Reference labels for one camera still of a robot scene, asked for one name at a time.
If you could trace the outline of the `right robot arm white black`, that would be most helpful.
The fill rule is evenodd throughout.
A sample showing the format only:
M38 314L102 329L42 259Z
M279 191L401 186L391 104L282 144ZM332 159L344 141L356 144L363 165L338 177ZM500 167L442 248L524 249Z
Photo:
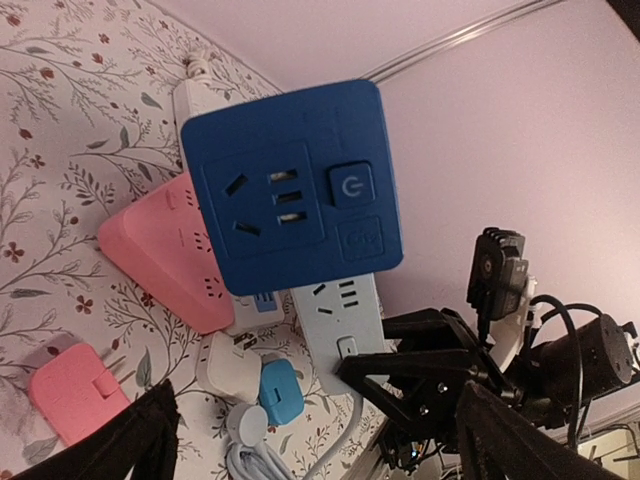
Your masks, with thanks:
M344 358L339 378L387 417L377 442L393 468L415 470L425 448L457 454L468 479L595 478L575 454L589 405L639 380L637 331L599 310L536 296L472 330L450 309L386 319L392 353Z

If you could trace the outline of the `cyan square adapter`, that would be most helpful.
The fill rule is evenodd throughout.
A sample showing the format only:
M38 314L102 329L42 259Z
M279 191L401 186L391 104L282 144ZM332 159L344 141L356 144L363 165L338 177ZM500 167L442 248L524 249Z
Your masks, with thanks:
M304 397L296 371L287 359L263 365L258 400L273 426L287 425L302 414Z

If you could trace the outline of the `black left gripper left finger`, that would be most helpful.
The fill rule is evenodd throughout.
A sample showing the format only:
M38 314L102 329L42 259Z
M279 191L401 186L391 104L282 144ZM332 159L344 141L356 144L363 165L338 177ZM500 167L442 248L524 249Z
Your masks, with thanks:
M23 480L172 479L180 420L165 380L80 442L17 474Z

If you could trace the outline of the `white cube socket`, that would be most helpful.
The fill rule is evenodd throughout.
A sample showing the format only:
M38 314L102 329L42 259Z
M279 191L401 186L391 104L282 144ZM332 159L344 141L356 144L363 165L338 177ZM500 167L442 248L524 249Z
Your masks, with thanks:
M228 401L255 403L259 393L262 360L252 347L251 333L230 336L216 331L201 338L196 360L196 380L209 393Z

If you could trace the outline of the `dark blue cube socket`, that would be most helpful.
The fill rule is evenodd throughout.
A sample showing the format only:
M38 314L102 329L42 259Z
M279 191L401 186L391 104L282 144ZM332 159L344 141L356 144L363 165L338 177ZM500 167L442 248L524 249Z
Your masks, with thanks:
M189 119L181 140L237 296L386 271L403 260L379 88L315 86Z

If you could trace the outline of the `small pink adapter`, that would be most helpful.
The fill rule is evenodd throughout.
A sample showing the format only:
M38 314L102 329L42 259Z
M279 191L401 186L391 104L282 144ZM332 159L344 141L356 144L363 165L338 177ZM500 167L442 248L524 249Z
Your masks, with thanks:
M97 432L131 404L87 343L72 345L37 369L28 395L67 447Z

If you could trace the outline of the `white power strip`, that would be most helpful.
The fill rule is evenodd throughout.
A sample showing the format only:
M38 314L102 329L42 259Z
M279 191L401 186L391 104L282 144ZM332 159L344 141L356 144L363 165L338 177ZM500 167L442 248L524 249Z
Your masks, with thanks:
M172 101L177 139L183 158L183 169L188 170L181 131L187 120L237 103L226 99L220 87L215 86L210 64L211 51L200 49L190 52L186 58L186 78L173 90ZM238 336L267 328L282 322L285 312L278 292L268 292L250 297L231 296L234 322L225 332Z

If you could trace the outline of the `grey-blue power strip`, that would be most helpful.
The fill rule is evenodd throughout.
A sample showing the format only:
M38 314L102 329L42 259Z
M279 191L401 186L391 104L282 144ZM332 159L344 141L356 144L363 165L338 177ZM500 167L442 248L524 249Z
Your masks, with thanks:
M323 391L349 393L350 387L337 375L342 360L382 353L386 347L374 276L296 287L290 293Z

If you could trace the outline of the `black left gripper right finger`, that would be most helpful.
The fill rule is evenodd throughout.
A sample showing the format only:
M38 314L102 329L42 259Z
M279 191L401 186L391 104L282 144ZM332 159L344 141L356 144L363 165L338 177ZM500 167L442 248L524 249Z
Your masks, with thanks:
M597 480L619 476L562 446L475 382L456 407L465 479Z

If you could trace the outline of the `pink triangular socket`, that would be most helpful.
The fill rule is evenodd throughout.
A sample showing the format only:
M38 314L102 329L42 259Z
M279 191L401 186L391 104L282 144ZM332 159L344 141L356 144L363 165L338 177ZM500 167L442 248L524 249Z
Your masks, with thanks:
M234 321L191 177L182 173L106 220L101 251L183 323L206 335Z

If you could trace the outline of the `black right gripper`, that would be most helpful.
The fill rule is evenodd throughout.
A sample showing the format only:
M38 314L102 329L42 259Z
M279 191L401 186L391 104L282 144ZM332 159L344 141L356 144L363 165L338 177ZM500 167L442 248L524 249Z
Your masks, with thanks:
M339 378L387 417L381 458L392 470L415 470L433 454L458 454L456 407L468 382L484 387L533 427L555 426L555 404L516 395L469 325L454 310L426 308L383 323L393 352L346 357Z

